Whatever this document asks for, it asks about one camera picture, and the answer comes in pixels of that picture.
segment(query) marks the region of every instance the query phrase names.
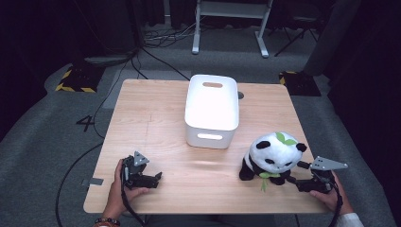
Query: black cable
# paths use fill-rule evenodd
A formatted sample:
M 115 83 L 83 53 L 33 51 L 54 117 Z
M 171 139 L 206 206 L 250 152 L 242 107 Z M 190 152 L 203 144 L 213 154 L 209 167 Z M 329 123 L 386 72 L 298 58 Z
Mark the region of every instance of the black cable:
M 95 111 L 95 115 L 94 115 L 94 129 L 95 129 L 96 134 L 97 134 L 98 136 L 100 136 L 101 138 L 103 138 L 103 139 L 105 138 L 105 136 L 101 135 L 101 134 L 97 131 L 97 128 L 96 128 L 96 115 L 97 115 L 98 111 L 100 110 L 100 107 L 103 105 L 103 103 L 107 100 L 107 98 L 108 98 L 108 97 L 110 96 L 110 94 L 112 93 L 112 90 L 113 90 L 115 84 L 117 84 L 117 82 L 120 80 L 121 73 L 123 72 L 124 68 L 127 66 L 128 61 L 129 61 L 129 60 L 127 60 L 127 61 L 125 62 L 125 64 L 124 64 L 124 66 L 121 68 L 120 73 L 118 74 L 118 78 L 115 80 L 115 83 L 113 84 L 112 89 L 110 89 L 110 91 L 109 91 L 109 93 L 107 94 L 107 96 L 103 99 L 103 101 L 100 103 L 100 105 L 97 107 L 97 110 Z
M 185 34 L 185 32 L 191 32 L 194 30 L 194 25 L 189 26 L 186 29 L 180 30 L 180 31 L 175 31 L 173 33 L 167 34 L 169 30 L 165 32 L 163 35 L 159 35 L 158 31 L 151 31 L 151 32 L 156 32 L 156 36 L 149 36 L 148 38 L 145 39 L 147 43 L 145 43 L 145 47 L 148 48 L 158 48 L 158 47 L 168 47 L 170 45 L 173 45 L 177 41 L 183 40 L 186 37 L 190 36 L 191 34 Z M 159 43 L 158 44 L 150 44 L 150 40 L 157 40 Z
M 186 75 L 182 74 L 180 71 L 178 71 L 176 68 L 174 68 L 171 64 L 169 64 L 169 63 L 167 63 L 167 62 L 165 62 L 165 61 L 163 61 L 163 60 L 160 60 L 159 58 L 157 58 L 157 57 L 155 57 L 154 55 L 150 54 L 149 52 L 147 52 L 147 50 L 146 50 L 144 47 L 141 47 L 141 49 L 143 49 L 147 54 L 149 54 L 149 55 L 150 55 L 152 58 L 154 58 L 155 60 L 160 61 L 160 62 L 162 62 L 162 63 L 168 65 L 168 66 L 169 66 L 170 68 L 172 68 L 174 71 L 176 71 L 176 72 L 179 73 L 181 76 L 183 76 L 185 79 L 190 80 Z
M 110 67 L 122 64 L 125 61 L 128 61 L 130 58 L 132 58 L 132 54 L 128 54 L 124 58 L 118 60 L 107 60 L 107 61 L 92 61 L 91 59 L 85 59 L 85 60 L 90 64 L 92 64 L 94 67 Z
M 127 199 L 127 195 L 126 195 L 126 193 L 125 193 L 125 190 L 124 190 L 124 167 L 122 167 L 122 169 L 121 169 L 121 198 L 122 198 L 122 200 L 123 200 L 123 203 L 124 203 L 124 206 L 127 208 L 127 210 L 130 212 L 130 214 L 132 214 L 133 215 L 133 217 L 136 219 L 136 220 L 138 220 L 138 222 L 139 223 L 141 223 L 141 225 L 142 226 L 145 226 L 145 225 L 147 225 L 147 223 L 145 222 L 145 221 L 143 221 L 136 213 L 135 213 L 135 211 L 133 211 L 133 209 L 132 209 L 132 207 L 130 206 L 130 203 L 128 202 L 128 199 Z
M 80 155 L 79 158 L 77 158 L 77 160 L 70 166 L 70 168 L 67 170 L 67 172 L 65 173 L 64 177 L 61 180 L 61 184 L 59 186 L 59 190 L 57 192 L 57 197 L 56 197 L 56 206 L 55 206 L 55 213 L 56 213 L 56 220 L 57 223 L 59 224 L 59 227 L 62 227 L 61 224 L 61 219 L 60 219 L 60 215 L 59 215 L 59 199 L 60 199 L 60 193 L 61 193 L 61 189 L 62 186 L 64 185 L 65 179 L 68 177 L 68 174 L 71 172 L 71 170 L 73 169 L 73 167 L 77 164 L 77 162 L 79 162 L 79 160 L 81 160 L 85 155 L 87 155 L 89 152 L 91 152 L 92 150 L 100 147 L 101 145 L 103 145 L 103 142 L 101 142 L 100 144 L 90 148 L 89 150 L 87 150 L 86 152 L 84 152 L 82 155 Z
M 295 214 L 295 221 L 297 221 L 297 226 L 301 227 L 301 224 L 300 224 L 300 221 L 298 219 L 298 215 L 297 214 Z
M 141 61 L 139 61 L 139 55 L 136 55 L 136 60 L 138 61 L 138 63 L 139 63 L 139 71 L 141 70 L 141 68 L 142 68 L 142 63 L 141 63 Z
M 319 179 L 319 181 L 324 182 L 324 180 L 315 172 L 312 171 L 313 176 Z M 339 218 L 340 215 L 340 210 L 342 207 L 342 196 L 340 194 L 339 186 L 337 185 L 336 182 L 332 183 L 331 181 L 328 181 L 328 183 L 334 188 L 334 190 L 337 193 L 337 205 L 336 205 L 336 210 L 334 211 L 334 216 L 331 219 L 329 227 L 334 227 L 336 226 L 337 219 Z
M 133 65 L 132 59 L 131 59 L 131 65 L 133 67 L 133 69 L 135 69 L 136 72 L 138 72 L 138 74 L 140 74 L 142 77 L 144 77 L 145 79 L 148 79 L 143 73 L 141 73 L 141 71 L 139 71 L 135 65 Z
M 336 211 L 334 212 L 333 219 L 331 220 L 331 223 L 329 225 L 329 227 L 334 227 L 334 226 L 336 226 L 337 219 L 339 218 L 339 215 L 340 215 L 340 210 L 341 210 L 341 207 L 342 207 L 342 196 L 340 194 L 339 187 L 337 186 L 337 183 L 331 183 L 331 182 L 329 182 L 329 183 L 330 183 L 331 186 L 333 186 L 334 190 L 336 190 L 336 193 L 337 193 Z

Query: person's arm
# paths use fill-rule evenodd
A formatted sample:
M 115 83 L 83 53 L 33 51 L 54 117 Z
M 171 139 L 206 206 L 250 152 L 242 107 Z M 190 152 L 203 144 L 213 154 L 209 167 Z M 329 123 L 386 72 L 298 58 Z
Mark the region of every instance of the person's arm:
M 336 173 L 333 172 L 334 178 L 336 180 L 337 186 L 339 187 L 339 192 L 342 196 L 342 207 L 340 209 L 340 216 L 337 219 L 337 227 L 363 227 L 362 222 L 359 217 L 354 212 L 351 203 L 345 194 L 344 188 L 337 177 Z M 332 212 L 335 212 L 337 206 L 337 193 L 333 189 L 329 193 L 324 194 L 318 191 L 310 191 L 309 194 L 319 201 L 323 202 Z
M 124 206 L 123 200 L 121 198 L 121 167 L 123 161 L 120 160 L 118 162 L 117 167 L 115 168 L 114 173 L 114 182 L 112 183 L 109 191 L 109 198 L 107 199 L 106 207 L 104 208 L 103 214 L 101 218 L 96 220 L 94 227 L 99 226 L 119 226 L 118 219 L 121 214 L 127 211 L 127 208 Z M 148 188 L 139 187 L 134 188 L 133 190 L 129 190 L 128 188 L 124 188 L 127 199 L 131 203 L 133 199 L 143 193 L 149 192 Z

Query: yellow black hazard tape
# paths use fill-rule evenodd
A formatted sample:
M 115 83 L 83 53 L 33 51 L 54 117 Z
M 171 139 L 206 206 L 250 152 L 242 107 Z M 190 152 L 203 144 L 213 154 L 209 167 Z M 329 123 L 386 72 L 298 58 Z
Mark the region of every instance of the yellow black hazard tape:
M 296 72 L 292 72 L 292 71 L 285 71 L 285 72 L 281 72 L 278 75 L 278 78 L 280 79 L 280 84 L 286 86 L 286 79 L 284 77 L 284 74 L 293 74 L 293 75 L 295 75 L 297 73 Z
M 280 84 L 287 87 L 290 96 L 321 96 L 313 77 L 303 72 L 284 71 L 278 75 Z
M 104 68 L 100 68 L 83 75 L 82 71 L 70 67 L 62 76 L 56 91 L 95 93 L 103 72 Z

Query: storage bin handle cutout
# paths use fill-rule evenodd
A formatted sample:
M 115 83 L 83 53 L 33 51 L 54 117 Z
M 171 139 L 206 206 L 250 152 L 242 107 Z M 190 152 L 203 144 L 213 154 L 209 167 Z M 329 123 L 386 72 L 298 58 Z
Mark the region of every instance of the storage bin handle cutout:
M 214 83 L 214 82 L 204 82 L 202 84 L 205 87 L 214 87 L 214 88 L 222 88 L 223 85 L 221 83 Z
M 200 139 L 214 139 L 214 140 L 221 140 L 223 138 L 223 136 L 221 135 L 205 134 L 205 133 L 199 133 L 198 137 Z

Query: white storage bin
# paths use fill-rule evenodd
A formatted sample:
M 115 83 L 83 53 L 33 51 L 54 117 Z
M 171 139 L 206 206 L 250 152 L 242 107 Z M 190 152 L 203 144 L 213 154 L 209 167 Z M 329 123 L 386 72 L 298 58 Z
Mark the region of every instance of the white storage bin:
M 234 79 L 195 75 L 185 105 L 186 141 L 200 148 L 228 148 L 238 127 L 238 92 Z

